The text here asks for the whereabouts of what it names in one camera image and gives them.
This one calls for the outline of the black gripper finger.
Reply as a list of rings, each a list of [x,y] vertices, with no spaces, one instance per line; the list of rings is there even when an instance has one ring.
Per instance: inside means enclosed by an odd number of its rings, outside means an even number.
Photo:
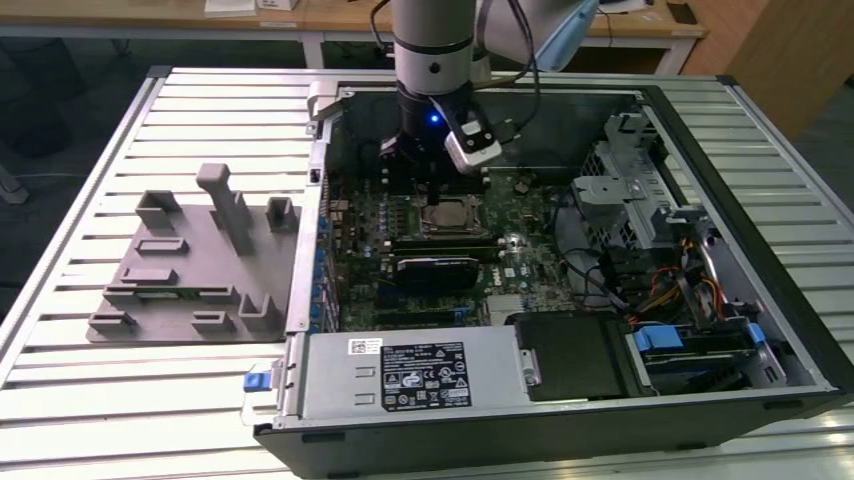
[[[427,187],[427,204],[436,205],[440,199],[440,190],[443,185],[443,165],[444,155],[442,152],[432,152],[427,161],[426,187]]]
[[[431,153],[423,143],[406,134],[398,134],[382,144],[380,161],[392,194],[416,194],[427,203],[426,174]]]

